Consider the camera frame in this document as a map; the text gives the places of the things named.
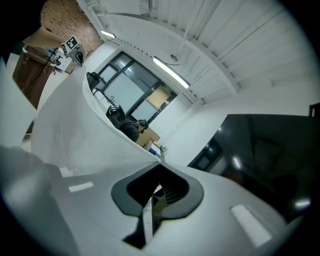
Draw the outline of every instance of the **brick wall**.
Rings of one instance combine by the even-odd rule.
[[[64,38],[75,35],[88,58],[103,41],[76,0],[48,0],[41,12],[41,24]]]

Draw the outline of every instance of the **ceiling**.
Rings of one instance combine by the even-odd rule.
[[[77,1],[117,43],[175,64],[205,103],[318,71],[303,32],[275,0]]]

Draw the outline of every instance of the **window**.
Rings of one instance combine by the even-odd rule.
[[[157,76],[124,52],[99,73],[96,86],[114,106],[121,106],[128,119],[151,123],[177,96]]]

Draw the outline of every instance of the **brown leather bag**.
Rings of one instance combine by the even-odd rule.
[[[14,81],[36,109],[45,84],[56,66],[56,60],[51,58],[47,62],[48,58],[41,50],[27,46],[22,49],[13,72]]]

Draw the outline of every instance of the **ceiling light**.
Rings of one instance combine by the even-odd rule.
[[[170,76],[172,76],[175,80],[177,80],[184,88],[189,88],[190,84],[187,81],[185,81],[182,77],[180,77],[169,66],[164,64],[160,59],[158,59],[157,57],[153,57],[153,62],[157,64],[160,68],[162,68],[165,72],[167,72]]]
[[[241,164],[239,157],[237,157],[237,156],[232,157],[232,163],[236,169],[239,170],[242,168],[242,164]]]
[[[310,200],[304,199],[304,200],[299,200],[299,201],[295,202],[294,205],[295,205],[296,208],[301,209],[301,208],[308,207],[310,204],[311,204]]]
[[[112,34],[112,33],[109,33],[109,32],[103,31],[103,30],[101,30],[101,33],[106,35],[106,36],[108,36],[108,37],[116,38],[116,36],[114,34]]]

